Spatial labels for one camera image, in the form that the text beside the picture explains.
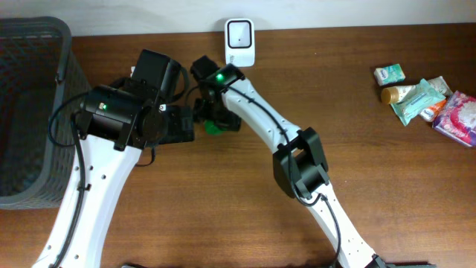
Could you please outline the red purple pad package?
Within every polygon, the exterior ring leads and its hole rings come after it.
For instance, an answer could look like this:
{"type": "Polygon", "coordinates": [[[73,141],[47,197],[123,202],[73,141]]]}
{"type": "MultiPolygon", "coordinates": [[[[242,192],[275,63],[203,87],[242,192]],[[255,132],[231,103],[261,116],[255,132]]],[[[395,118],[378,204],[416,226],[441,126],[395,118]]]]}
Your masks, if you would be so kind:
{"type": "Polygon", "coordinates": [[[432,128],[466,147],[474,147],[475,97],[456,91],[434,119],[432,128]]]}

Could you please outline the small orange tissue pack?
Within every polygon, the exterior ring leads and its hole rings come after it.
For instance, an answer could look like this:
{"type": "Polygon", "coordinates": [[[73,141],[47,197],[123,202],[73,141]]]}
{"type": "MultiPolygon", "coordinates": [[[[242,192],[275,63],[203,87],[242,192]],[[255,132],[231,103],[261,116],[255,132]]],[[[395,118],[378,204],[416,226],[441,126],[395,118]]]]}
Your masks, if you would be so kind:
{"type": "Polygon", "coordinates": [[[432,106],[429,106],[421,111],[419,116],[427,122],[432,122],[440,114],[446,103],[447,100],[442,100],[432,106]]]}

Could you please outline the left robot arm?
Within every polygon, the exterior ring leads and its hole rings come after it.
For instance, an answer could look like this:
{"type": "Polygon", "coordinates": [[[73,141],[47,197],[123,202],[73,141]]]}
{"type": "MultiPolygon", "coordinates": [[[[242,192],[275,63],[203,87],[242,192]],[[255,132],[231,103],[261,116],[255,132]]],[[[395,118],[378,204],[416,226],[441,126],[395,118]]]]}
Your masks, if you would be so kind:
{"type": "Polygon", "coordinates": [[[35,267],[99,267],[120,193],[144,149],[194,140],[190,107],[175,104],[187,71],[143,50],[129,77],[82,94],[70,126],[74,163],[61,206],[35,267]]]}

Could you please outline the white floral cream tube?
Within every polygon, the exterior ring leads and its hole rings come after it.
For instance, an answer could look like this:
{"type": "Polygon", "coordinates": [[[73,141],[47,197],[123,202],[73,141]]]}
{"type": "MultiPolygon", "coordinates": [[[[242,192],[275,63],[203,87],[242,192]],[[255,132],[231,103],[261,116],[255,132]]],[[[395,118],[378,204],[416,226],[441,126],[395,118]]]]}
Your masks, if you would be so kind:
{"type": "MultiPolygon", "coordinates": [[[[435,77],[428,80],[428,83],[440,94],[445,97],[449,97],[453,94],[453,91],[450,90],[447,82],[442,76],[435,77]]],[[[381,92],[381,100],[383,103],[392,104],[392,103],[401,103],[405,97],[409,96],[415,89],[416,85],[412,86],[391,86],[384,88],[381,92]]]]}

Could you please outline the small teal tissue pack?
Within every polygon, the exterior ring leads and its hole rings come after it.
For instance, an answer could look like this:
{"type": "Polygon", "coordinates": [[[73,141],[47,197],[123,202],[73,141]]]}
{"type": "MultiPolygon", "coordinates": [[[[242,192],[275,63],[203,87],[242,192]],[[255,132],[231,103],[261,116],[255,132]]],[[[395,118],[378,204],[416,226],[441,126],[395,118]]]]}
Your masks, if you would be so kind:
{"type": "Polygon", "coordinates": [[[398,63],[391,66],[376,68],[373,74],[380,86],[402,82],[406,78],[401,65],[398,63]]]}

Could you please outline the light green item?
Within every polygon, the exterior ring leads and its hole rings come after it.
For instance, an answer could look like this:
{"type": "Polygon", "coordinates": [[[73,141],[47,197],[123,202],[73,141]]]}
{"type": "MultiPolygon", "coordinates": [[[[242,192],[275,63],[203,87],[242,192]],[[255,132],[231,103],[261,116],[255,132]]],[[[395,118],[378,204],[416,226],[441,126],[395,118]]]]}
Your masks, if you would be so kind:
{"type": "Polygon", "coordinates": [[[217,126],[213,121],[206,120],[204,122],[205,132],[208,135],[221,135],[224,130],[217,126]]]}

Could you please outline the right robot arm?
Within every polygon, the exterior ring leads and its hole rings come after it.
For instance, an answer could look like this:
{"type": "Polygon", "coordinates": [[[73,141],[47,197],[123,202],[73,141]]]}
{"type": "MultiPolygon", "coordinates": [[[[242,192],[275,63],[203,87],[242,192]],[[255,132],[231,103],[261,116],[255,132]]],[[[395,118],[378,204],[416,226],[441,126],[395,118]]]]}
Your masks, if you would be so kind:
{"type": "Polygon", "coordinates": [[[274,179],[281,190],[307,208],[334,249],[331,267],[392,268],[356,230],[332,183],[320,136],[302,130],[278,113],[235,65],[219,67],[209,57],[193,62],[190,73],[200,96],[193,117],[211,135],[237,132],[246,123],[270,149],[274,179]]]}

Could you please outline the mint green wipes pouch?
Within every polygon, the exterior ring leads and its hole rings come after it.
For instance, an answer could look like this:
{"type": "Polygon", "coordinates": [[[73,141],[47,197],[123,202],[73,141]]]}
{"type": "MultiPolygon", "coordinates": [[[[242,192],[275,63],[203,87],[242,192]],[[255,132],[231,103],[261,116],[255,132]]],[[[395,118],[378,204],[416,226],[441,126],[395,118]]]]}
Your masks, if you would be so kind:
{"type": "Polygon", "coordinates": [[[421,111],[445,99],[445,96],[438,92],[427,80],[421,79],[402,101],[392,103],[390,106],[406,127],[421,111]]]}

